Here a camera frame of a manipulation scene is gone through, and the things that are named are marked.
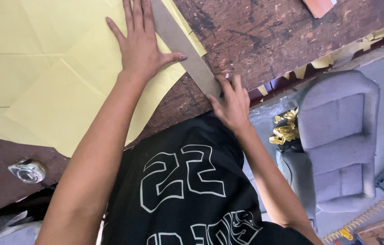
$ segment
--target spring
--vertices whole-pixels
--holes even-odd
[[[368,210],[366,210],[366,212],[348,222],[340,230],[326,235],[324,238],[322,238],[322,243],[330,243],[340,237],[345,237],[348,240],[352,241],[353,236],[351,235],[351,231],[373,218],[374,215],[381,212],[381,209],[384,210],[384,200],[379,201],[378,203],[370,207]]]

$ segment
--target cardboard ruler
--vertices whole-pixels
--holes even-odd
[[[169,13],[162,0],[151,0],[151,5],[153,8],[154,28],[157,34],[159,34],[172,52],[182,52],[188,56],[186,60],[180,61],[180,64],[182,64],[200,90],[204,94],[215,96],[222,102],[221,86],[215,80],[212,71],[202,60],[171,13]]]

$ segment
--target worn wooden workbench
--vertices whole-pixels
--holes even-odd
[[[212,72],[240,74],[248,90],[384,27],[384,0],[337,0],[321,19],[302,0],[174,2],[206,48]],[[210,109],[185,74],[137,141]]]

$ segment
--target black t-shirt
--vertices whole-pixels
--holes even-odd
[[[309,244],[261,221],[233,134],[210,115],[124,152],[109,200],[104,245]]]

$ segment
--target hand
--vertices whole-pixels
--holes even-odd
[[[127,38],[124,37],[115,22],[106,17],[122,54],[122,72],[144,85],[166,64],[187,59],[180,52],[164,54],[157,47],[154,31],[153,12],[150,0],[134,0],[133,11],[130,0],[123,0]]]
[[[234,75],[230,82],[221,75],[217,75],[224,92],[225,102],[221,105],[217,98],[208,94],[206,95],[212,104],[213,111],[216,116],[222,121],[236,137],[239,137],[243,132],[252,128],[249,123],[249,96],[246,88],[242,87],[240,76]]]

